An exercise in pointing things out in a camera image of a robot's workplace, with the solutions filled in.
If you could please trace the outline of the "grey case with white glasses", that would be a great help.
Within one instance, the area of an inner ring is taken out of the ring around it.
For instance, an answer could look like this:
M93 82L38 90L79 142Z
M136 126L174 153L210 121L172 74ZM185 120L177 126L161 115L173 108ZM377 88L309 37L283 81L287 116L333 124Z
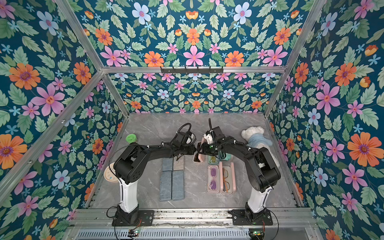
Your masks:
M169 201L172 199L172 171L162 172L160 178L160 202Z

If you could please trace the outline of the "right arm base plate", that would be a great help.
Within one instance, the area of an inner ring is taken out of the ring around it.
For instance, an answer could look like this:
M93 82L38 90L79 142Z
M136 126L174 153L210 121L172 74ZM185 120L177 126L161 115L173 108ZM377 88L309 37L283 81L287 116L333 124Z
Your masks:
M234 226L272 226L274 224L271 211L264 209L259 213L253 213L245 209L231 210Z

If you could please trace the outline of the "grey case with black glasses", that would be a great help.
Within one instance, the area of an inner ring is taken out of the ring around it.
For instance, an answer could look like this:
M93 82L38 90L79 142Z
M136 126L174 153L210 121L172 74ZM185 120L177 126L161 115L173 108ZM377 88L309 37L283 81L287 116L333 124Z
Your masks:
M179 156L178 159L173 160L173 171L183 171L184 166L184 156Z

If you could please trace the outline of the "grey case with yellow glasses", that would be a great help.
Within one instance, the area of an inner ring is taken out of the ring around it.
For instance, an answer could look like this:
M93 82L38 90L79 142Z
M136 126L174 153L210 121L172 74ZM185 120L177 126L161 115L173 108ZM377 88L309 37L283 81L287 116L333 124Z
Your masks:
M178 170L172 173L172 200L179 201L185 197L184 171Z

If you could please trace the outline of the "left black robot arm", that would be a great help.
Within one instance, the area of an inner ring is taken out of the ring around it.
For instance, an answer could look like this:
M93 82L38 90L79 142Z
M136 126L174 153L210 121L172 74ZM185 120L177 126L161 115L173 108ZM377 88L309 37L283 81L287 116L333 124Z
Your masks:
M182 125L169 142L161 142L159 145L140 145L133 142L118 157L114 170L120 184L121 200L117 206L114 225L122 223L133 226L139 222L137 186L148 162L193 155L197 151L196 136L191 128L190 123Z

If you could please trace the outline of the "pink case with brown glasses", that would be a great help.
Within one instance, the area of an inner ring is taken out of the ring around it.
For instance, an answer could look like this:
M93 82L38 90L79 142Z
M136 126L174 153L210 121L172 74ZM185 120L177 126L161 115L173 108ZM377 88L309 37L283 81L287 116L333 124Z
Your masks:
M194 155L193 162L194 163L203 163L205 161L205 155L200 153L202 143L199 142L197 145L197 151Z

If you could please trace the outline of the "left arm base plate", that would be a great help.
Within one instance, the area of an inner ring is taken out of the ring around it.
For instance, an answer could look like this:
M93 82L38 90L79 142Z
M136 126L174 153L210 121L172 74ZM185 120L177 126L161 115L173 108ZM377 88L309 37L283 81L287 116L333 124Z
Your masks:
M153 210L135 209L131 213L117 210L112 223L113 227L151 226L154 220Z

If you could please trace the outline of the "grey case with red glasses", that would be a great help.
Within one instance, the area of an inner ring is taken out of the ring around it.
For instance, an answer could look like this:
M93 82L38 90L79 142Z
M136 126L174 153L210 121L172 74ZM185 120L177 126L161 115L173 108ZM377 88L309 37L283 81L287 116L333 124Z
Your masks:
M173 171L173 158L164 158L162 161L162 171Z

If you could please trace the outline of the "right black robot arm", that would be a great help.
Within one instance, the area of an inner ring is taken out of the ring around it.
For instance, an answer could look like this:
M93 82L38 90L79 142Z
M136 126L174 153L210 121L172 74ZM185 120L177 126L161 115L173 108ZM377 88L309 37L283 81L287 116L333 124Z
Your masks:
M198 153L202 155L220 157L229 154L244 162L252 186L244 218L251 225L267 215L267 199L281 179L280 164L270 151L272 141L264 137L264 132L262 127L243 130L241 136L246 141L243 143L225 136L220 127L213 128L209 120L209 130L204 135L206 141L198 148Z

